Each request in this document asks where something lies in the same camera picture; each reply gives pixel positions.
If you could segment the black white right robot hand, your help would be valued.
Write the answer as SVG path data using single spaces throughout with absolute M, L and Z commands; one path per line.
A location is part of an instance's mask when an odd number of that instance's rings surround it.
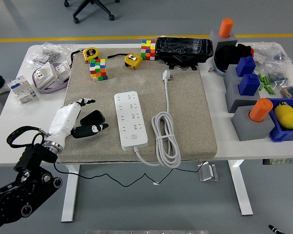
M 277 229 L 275 226 L 273 225 L 268 225 L 269 229 L 275 233 L 275 234 L 285 234 L 284 232 L 280 231 L 279 229 Z

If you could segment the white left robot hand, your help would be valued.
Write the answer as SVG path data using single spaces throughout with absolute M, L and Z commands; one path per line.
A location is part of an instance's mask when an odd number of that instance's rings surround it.
M 90 137 L 106 129 L 108 124 L 105 123 L 104 116 L 98 110 L 84 117 L 79 127 L 74 127 L 81 108 L 94 102 L 93 99 L 82 98 L 60 108 L 51 123 L 50 136 L 45 139 L 44 146 L 55 147 L 61 151 L 65 147 L 66 137 L 70 135 L 74 138 Z

